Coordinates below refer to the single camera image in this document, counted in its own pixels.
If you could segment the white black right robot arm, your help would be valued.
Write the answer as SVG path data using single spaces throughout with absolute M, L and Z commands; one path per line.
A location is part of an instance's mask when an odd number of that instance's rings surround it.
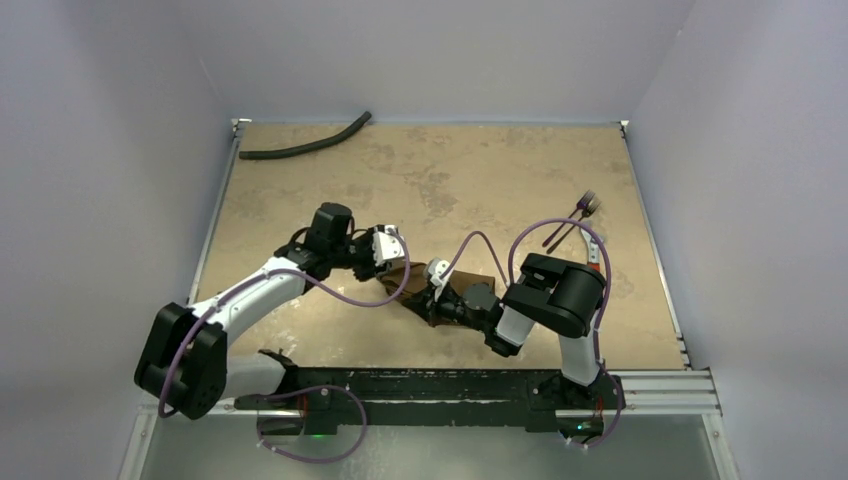
M 484 344 L 505 358 L 518 355 L 535 326 L 545 327 L 558 337 L 564 399 L 584 407 L 599 396 L 601 366 L 593 327 L 607 282 L 598 270 L 532 254 L 516 283 L 499 296 L 491 276 L 457 272 L 439 258 L 420 267 L 423 280 L 407 285 L 399 301 L 428 325 L 479 332 Z

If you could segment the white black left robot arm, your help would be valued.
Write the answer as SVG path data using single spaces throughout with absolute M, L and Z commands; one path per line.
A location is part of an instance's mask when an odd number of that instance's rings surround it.
M 159 414 L 195 420 L 218 401 L 260 396 L 284 409 L 297 399 L 298 382 L 281 354 L 230 357 L 229 348 L 277 308 L 324 289 L 335 270 L 365 282 L 403 258 L 396 226 L 357 228 L 352 211 L 324 202 L 310 225 L 298 229 L 255 272 L 190 305 L 171 302 L 155 315 L 134 383 L 159 400 Z

